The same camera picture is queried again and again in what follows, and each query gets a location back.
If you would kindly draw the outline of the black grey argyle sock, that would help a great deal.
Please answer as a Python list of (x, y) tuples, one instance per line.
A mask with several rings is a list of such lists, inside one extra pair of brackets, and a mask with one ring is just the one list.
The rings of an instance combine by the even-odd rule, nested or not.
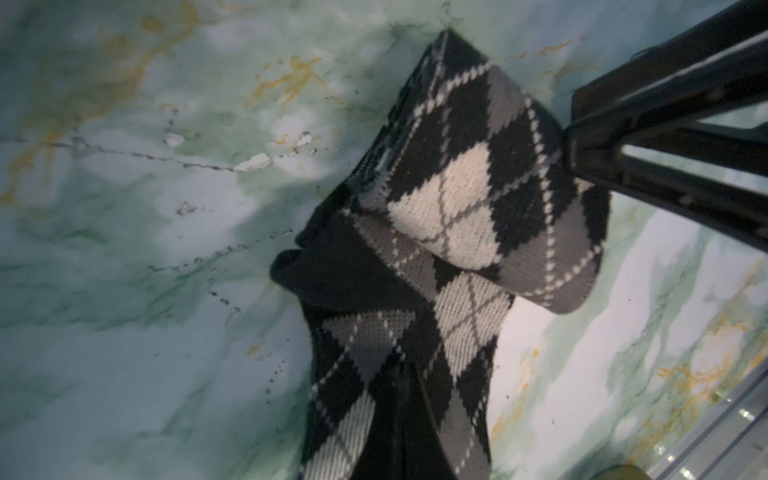
[(427, 47), (374, 143), (271, 279), (308, 324), (298, 475), (352, 479), (385, 377), (423, 385), (455, 479), (490, 476), (487, 405), (516, 298), (579, 308), (609, 192), (570, 174), (557, 120), (452, 30)]

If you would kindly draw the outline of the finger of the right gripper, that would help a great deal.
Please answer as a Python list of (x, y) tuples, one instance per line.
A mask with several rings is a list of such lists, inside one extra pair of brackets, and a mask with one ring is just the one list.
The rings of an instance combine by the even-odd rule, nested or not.
[(767, 128), (714, 125), (767, 98), (767, 5), (739, 1), (577, 89), (565, 158), (589, 182), (676, 213), (758, 250), (763, 194), (631, 156), (640, 147), (767, 174)]

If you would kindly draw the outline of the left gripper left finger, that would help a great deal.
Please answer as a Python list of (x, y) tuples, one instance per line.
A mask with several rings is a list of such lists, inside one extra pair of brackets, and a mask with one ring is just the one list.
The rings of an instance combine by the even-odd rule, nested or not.
[(403, 371), (385, 377), (374, 419), (352, 479), (401, 479), (403, 438), (408, 407), (408, 380)]

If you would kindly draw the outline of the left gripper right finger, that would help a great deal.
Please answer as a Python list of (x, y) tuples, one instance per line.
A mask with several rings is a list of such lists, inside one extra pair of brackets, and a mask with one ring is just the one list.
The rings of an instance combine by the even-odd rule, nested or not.
[(418, 377), (409, 379), (409, 394), (405, 406), (404, 478), (455, 479)]

